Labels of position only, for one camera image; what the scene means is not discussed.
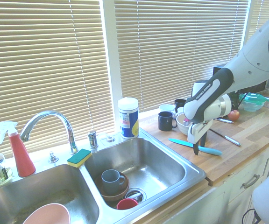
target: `knife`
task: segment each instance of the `knife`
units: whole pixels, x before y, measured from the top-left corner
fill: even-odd
[[[179,145],[183,145],[183,146],[188,146],[193,148],[193,144],[187,141],[182,141],[179,139],[169,139],[171,142],[177,143]],[[212,155],[222,155],[222,152],[217,150],[217,149],[213,149],[213,148],[206,148],[206,147],[202,147],[199,146],[199,151],[204,152],[204,153],[209,153]]]
[[[227,123],[227,124],[234,124],[233,121],[222,119],[222,118],[215,118],[214,120],[218,120],[218,121],[221,121],[221,122],[224,122],[224,123]]]
[[[233,144],[236,144],[237,146],[241,146],[241,143],[239,143],[238,141],[231,139],[230,137],[226,136],[226,135],[222,135],[221,133],[218,133],[215,130],[212,130],[211,128],[209,128],[209,130],[211,130],[212,132],[216,133],[217,135],[223,137],[224,139],[227,139],[228,141],[232,142]]]

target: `green lid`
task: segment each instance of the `green lid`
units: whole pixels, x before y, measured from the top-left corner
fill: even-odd
[[[242,98],[246,95],[245,94],[241,94],[239,96],[239,100],[242,100]],[[247,96],[244,98],[244,101],[248,102],[248,103],[253,103],[253,104],[257,104],[260,105],[262,103],[264,103],[266,101],[266,98],[258,93],[248,93]]]

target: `black mug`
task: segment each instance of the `black mug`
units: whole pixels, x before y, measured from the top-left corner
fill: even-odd
[[[177,127],[172,125],[172,121],[176,120],[176,118],[173,118],[173,114],[168,111],[163,111],[158,114],[158,129],[161,131],[170,131],[172,128]]]
[[[175,99],[174,105],[175,105],[175,113],[177,113],[179,107],[183,107],[185,105],[186,99]]]

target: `canister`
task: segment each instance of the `canister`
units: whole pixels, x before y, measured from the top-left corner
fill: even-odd
[[[139,135],[139,104],[136,98],[118,100],[121,136],[133,139]]]

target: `red apple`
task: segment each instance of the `red apple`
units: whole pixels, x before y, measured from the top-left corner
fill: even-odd
[[[233,110],[228,114],[228,118],[231,121],[236,121],[236,120],[238,120],[239,115],[240,115],[240,113],[238,110]]]

